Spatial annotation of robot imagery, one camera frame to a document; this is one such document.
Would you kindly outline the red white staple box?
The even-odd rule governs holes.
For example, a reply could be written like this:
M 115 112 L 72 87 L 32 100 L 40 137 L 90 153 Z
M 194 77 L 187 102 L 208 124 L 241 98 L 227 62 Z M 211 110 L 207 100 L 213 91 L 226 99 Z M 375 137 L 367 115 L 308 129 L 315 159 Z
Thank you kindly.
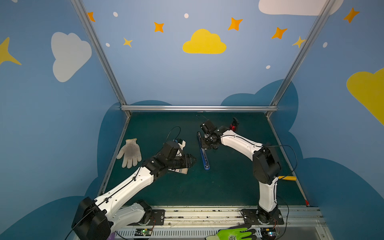
M 179 173 L 179 174 L 186 175 L 188 173 L 188 168 L 184 168 L 184 169 L 169 169 L 169 171 L 174 172 L 174 173 Z

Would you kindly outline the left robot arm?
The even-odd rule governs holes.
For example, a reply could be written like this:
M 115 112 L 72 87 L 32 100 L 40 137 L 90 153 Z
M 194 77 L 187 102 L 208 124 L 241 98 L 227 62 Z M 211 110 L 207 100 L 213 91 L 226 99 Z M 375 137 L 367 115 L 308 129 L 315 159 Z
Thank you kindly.
M 149 220 L 152 208 L 144 201 L 121 207 L 145 187 L 171 170 L 188 169 L 196 158 L 183 152 L 186 142 L 176 139 L 164 143 L 162 149 L 126 180 L 95 199 L 84 198 L 78 205 L 72 231 L 80 240 L 106 240 L 110 234 L 133 223 Z

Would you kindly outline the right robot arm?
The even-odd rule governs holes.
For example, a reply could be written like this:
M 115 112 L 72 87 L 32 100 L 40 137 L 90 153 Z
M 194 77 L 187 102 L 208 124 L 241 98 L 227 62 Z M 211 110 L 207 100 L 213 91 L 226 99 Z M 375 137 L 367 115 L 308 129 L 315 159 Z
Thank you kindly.
M 200 125 L 204 132 L 201 137 L 203 149 L 217 149 L 219 145 L 230 147 L 253 162 L 253 175 L 259 182 L 260 199 L 258 220 L 267 225 L 279 215 L 277 185 L 282 166 L 273 146 L 263 145 L 235 133 L 225 126 L 216 127 L 210 120 Z

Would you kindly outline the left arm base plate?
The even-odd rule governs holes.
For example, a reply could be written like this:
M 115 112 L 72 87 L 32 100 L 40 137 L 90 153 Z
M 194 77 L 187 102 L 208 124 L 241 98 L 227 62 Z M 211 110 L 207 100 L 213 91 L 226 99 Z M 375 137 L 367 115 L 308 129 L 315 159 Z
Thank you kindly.
M 151 210 L 146 212 L 138 223 L 132 223 L 130 226 L 163 226 L 166 211 L 163 209 Z

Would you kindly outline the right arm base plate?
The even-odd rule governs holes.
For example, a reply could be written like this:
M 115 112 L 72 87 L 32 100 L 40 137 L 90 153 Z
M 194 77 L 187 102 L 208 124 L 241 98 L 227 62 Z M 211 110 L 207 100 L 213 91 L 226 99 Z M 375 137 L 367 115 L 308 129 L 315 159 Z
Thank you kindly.
M 241 209 L 241 215 L 246 224 L 252 225 L 283 225 L 284 219 L 281 211 L 275 208 L 271 212 L 263 209 Z

